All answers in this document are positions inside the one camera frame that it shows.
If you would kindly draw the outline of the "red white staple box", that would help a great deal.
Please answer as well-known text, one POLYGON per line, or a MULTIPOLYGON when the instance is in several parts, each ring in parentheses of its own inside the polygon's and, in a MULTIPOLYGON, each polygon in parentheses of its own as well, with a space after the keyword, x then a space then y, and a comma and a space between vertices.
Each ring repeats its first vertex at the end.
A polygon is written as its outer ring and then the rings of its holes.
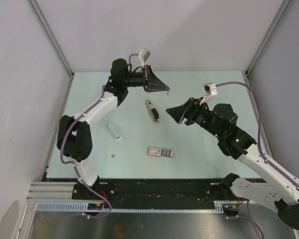
POLYGON ((149 147, 148 151, 147 151, 147 155, 148 156, 156 156, 156 157, 173 158, 173 150, 157 148, 157 147, 149 147))

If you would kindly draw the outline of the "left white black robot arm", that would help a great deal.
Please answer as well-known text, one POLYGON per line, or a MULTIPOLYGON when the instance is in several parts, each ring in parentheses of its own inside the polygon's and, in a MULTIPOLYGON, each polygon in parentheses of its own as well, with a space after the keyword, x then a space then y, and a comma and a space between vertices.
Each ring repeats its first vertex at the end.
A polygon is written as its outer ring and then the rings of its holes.
POLYGON ((128 95, 129 87, 142 87, 145 92, 168 92, 170 87, 161 81, 150 65, 132 70, 122 58, 112 62, 110 76, 102 86, 100 96, 86 109, 74 116, 64 115, 59 121, 57 148, 62 164, 70 164, 78 180, 84 184, 83 194, 89 199, 99 196, 96 170, 88 162, 93 149, 91 128, 110 111, 119 107, 128 95))

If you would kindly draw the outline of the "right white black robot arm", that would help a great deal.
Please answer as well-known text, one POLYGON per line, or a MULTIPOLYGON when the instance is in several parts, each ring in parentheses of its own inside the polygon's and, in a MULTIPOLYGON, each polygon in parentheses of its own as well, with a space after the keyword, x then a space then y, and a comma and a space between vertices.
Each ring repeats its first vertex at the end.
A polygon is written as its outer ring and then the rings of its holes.
POLYGON ((250 183, 231 173, 220 187, 224 199, 235 196, 250 199, 277 213, 287 226, 299 230, 299 179, 259 152, 261 147, 255 139, 236 125, 238 116, 230 104, 217 104, 210 110, 203 99, 189 98, 183 105, 168 108, 166 112, 178 124, 197 124, 215 136, 223 154, 248 166, 269 185, 250 183))

